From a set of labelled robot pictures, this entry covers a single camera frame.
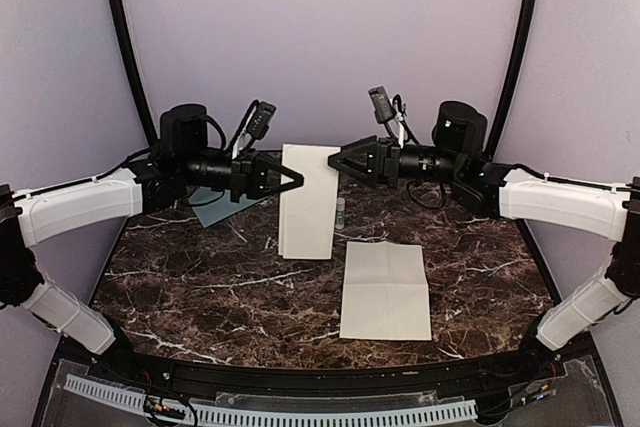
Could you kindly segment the teal paper envelope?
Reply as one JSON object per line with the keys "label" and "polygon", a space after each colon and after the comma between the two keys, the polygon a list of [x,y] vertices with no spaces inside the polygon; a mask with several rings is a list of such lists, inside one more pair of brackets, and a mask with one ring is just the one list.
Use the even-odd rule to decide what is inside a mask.
{"label": "teal paper envelope", "polygon": [[211,227],[256,204],[255,200],[242,196],[238,203],[230,201],[228,191],[217,192],[208,188],[197,189],[189,198],[188,205],[204,228]]}

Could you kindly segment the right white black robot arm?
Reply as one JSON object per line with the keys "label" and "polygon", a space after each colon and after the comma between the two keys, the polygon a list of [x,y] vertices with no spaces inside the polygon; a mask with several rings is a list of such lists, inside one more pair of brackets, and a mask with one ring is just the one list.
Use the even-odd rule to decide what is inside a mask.
{"label": "right white black robot arm", "polygon": [[399,180],[446,185],[452,198],[488,218],[535,220],[613,241],[609,262],[567,299],[535,320],[510,360],[521,381],[534,379],[549,355],[639,297],[639,182],[600,184],[540,173],[483,153],[487,119],[468,104],[441,104],[433,143],[401,144],[371,136],[330,156],[335,170],[371,187]]}

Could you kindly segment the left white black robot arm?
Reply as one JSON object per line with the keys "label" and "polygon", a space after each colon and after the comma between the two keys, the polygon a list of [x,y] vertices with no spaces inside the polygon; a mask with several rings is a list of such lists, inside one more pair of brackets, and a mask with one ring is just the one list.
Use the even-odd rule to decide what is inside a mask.
{"label": "left white black robot arm", "polygon": [[182,104],[162,114],[160,138],[117,167],[93,177],[40,189],[1,187],[1,304],[31,312],[56,332],[101,356],[103,368],[120,383],[141,374],[140,359],[125,335],[104,316],[64,290],[36,266],[33,247],[62,233],[115,218],[170,207],[196,188],[228,194],[231,202],[261,200],[300,188],[302,174],[282,165],[243,135],[264,138],[275,106],[253,101],[232,137],[208,144],[219,124],[201,104]]}

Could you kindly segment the beige ornate letter paper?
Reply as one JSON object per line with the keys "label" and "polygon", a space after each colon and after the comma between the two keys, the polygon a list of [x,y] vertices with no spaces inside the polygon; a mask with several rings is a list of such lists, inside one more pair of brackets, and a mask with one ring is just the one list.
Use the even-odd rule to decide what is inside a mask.
{"label": "beige ornate letter paper", "polygon": [[303,185],[279,201],[278,253],[286,260],[332,257],[339,173],[328,164],[334,146],[285,144],[282,165],[300,173]]}

